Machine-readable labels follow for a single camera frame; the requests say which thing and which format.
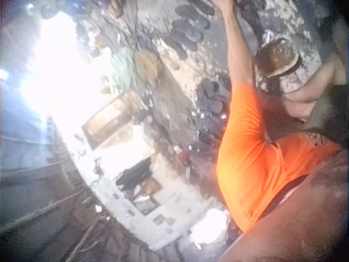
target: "hand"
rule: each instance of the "hand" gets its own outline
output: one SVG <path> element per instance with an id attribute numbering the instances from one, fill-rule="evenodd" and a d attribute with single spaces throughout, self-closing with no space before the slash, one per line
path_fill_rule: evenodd
<path id="1" fill-rule="evenodd" d="M 222 11 L 224 17 L 236 11 L 236 0 L 212 0 L 212 2 Z"/>

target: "shoe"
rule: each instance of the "shoe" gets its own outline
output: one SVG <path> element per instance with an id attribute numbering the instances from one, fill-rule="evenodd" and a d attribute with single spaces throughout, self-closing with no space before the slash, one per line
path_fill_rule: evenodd
<path id="1" fill-rule="evenodd" d="M 174 41 L 172 38 L 163 36 L 162 40 L 166 45 L 175 50 L 180 60 L 186 60 L 188 58 L 188 54 L 185 52 L 183 47 L 179 43 Z"/>
<path id="2" fill-rule="evenodd" d="M 202 33 L 195 29 L 187 20 L 174 20 L 172 22 L 172 27 L 173 29 L 184 33 L 186 37 L 193 42 L 200 42 L 203 40 Z"/>
<path id="3" fill-rule="evenodd" d="M 196 52 L 197 51 L 197 43 L 189 40 L 185 33 L 179 32 L 175 29 L 171 29 L 171 38 L 180 43 L 181 45 L 185 46 L 186 48 L 188 48 L 188 50 L 192 51 L 192 52 Z"/>
<path id="4" fill-rule="evenodd" d="M 214 16 L 214 9 L 208 4 L 204 3 L 201 0 L 188 0 L 189 3 L 195 5 L 198 10 L 202 11 L 205 15 Z"/>
<path id="5" fill-rule="evenodd" d="M 209 29 L 209 21 L 200 15 L 192 5 L 180 5 L 175 9 L 177 15 L 180 17 L 191 19 L 194 26 L 198 29 Z"/>

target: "wooden beam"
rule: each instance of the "wooden beam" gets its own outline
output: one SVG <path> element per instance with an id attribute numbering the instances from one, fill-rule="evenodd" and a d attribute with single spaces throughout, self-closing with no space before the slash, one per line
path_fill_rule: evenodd
<path id="1" fill-rule="evenodd" d="M 98 220 L 101 217 L 102 212 L 98 213 L 98 215 L 96 216 L 96 219 L 94 220 L 94 222 L 90 225 L 90 227 L 86 230 L 85 234 L 82 236 L 81 240 L 79 241 L 79 243 L 75 246 L 75 248 L 73 249 L 73 251 L 70 253 L 70 255 L 68 256 L 68 258 L 66 259 L 65 262 L 72 262 L 77 254 L 77 252 L 80 250 L 80 248 L 83 246 L 83 244 L 85 244 L 86 240 L 89 238 L 92 230 L 94 229 L 94 227 L 98 224 Z"/>
<path id="2" fill-rule="evenodd" d="M 49 204 L 48 206 L 44 207 L 43 209 L 35 210 L 33 213 L 27 214 L 21 218 L 14 220 L 12 223 L 9 223 L 3 227 L 0 227 L 0 235 L 12 232 L 13 230 L 23 226 L 24 224 L 26 224 L 30 221 L 33 221 L 39 217 L 42 217 L 43 215 L 49 213 L 50 211 L 60 207 L 63 203 L 67 202 L 68 200 L 73 199 L 73 198 L 77 197 L 78 195 L 82 194 L 86 189 L 87 189 L 87 187 L 85 187 L 84 189 L 80 190 L 79 192 L 72 194 L 64 199 L 61 199 L 53 204 Z"/>
<path id="3" fill-rule="evenodd" d="M 68 160 L 61 160 L 52 164 L 39 166 L 37 168 L 26 168 L 16 170 L 14 172 L 9 172 L 6 174 L 1 174 L 0 176 L 0 184 L 16 184 L 17 180 L 37 180 L 48 178 L 53 176 L 59 172 L 61 172 L 60 165 L 66 163 Z"/>

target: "man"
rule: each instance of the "man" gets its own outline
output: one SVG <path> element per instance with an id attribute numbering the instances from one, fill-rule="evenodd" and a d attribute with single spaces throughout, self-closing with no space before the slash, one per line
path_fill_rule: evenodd
<path id="1" fill-rule="evenodd" d="M 232 82 L 231 114 L 216 173 L 232 218 L 246 232 L 265 215 L 280 192 L 297 181 L 300 184 L 320 162 L 341 147 L 319 134 L 293 133 L 275 143 L 266 140 L 262 107 L 254 87 L 254 63 L 236 18 L 235 1 L 214 0 L 214 3 L 225 20 Z M 299 111 L 303 101 L 286 96 L 284 102 L 293 117 L 306 118 L 314 106 L 305 103 Z"/>
<path id="2" fill-rule="evenodd" d="M 219 262 L 349 261 L 348 152 L 321 163 Z"/>

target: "logo on shirt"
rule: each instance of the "logo on shirt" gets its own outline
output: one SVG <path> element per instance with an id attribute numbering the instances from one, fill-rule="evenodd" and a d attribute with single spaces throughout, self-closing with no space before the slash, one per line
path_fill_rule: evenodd
<path id="1" fill-rule="evenodd" d="M 327 139 L 319 133 L 305 132 L 305 136 L 315 148 L 323 147 L 327 144 Z"/>

